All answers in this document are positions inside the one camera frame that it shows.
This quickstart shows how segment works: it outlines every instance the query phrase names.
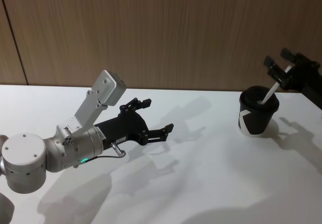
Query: metal bracket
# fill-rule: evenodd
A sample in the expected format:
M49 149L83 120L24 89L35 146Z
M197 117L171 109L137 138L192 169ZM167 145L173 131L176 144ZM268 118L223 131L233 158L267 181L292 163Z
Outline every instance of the metal bracket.
M63 145L72 144L72 138L91 128L103 110L114 106L126 90L116 74L102 71L75 115L57 125L55 136Z

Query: wooden wall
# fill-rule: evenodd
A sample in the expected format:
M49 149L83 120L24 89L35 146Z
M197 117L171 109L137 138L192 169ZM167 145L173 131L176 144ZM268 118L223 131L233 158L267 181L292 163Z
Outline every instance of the wooden wall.
M271 86L282 47L322 62L322 0L5 0L28 81L132 88Z
M0 84L26 84L17 49L0 0Z

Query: robotic arm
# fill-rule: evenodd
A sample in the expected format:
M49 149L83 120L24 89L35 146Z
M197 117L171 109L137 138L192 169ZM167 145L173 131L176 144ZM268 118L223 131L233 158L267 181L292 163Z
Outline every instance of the robotic arm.
M299 91L322 109L322 76L318 73L320 64L285 48L282 49L281 56L294 66L285 72L267 56L264 65L268 67L268 74L282 89Z
M141 102L135 98L120 107L116 118L93 125L100 113L114 106L125 90L125 84L105 70L87 92L75 115L57 125L53 137L42 139L31 133L10 138L0 135L0 174L6 175L8 186L18 193L31 193L44 184L46 170L59 172L102 157L122 158L125 151L118 145L128 140L140 145L165 141L173 124L149 130L136 113L138 109L149 107L150 99ZM113 148L117 156L99 156L108 148Z

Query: black paper cup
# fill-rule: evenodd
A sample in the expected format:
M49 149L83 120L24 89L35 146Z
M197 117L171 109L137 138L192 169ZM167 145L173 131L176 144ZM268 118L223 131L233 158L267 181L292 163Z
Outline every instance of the black paper cup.
M280 105L273 94L265 104L260 104L269 89L261 86L253 86L242 92L239 98L240 111L238 126L242 133L248 136L260 136L266 129L274 112Z

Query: white table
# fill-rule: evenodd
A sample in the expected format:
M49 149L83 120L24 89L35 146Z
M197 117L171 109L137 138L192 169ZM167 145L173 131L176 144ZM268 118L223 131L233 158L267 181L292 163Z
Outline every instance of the white table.
M0 86L0 133L43 138L85 98L86 88ZM121 144L123 159L98 159L17 194L12 223L322 223L321 110L301 94L278 94L265 138L238 130L239 92L127 90L119 105L139 110L150 129L175 125L168 141Z

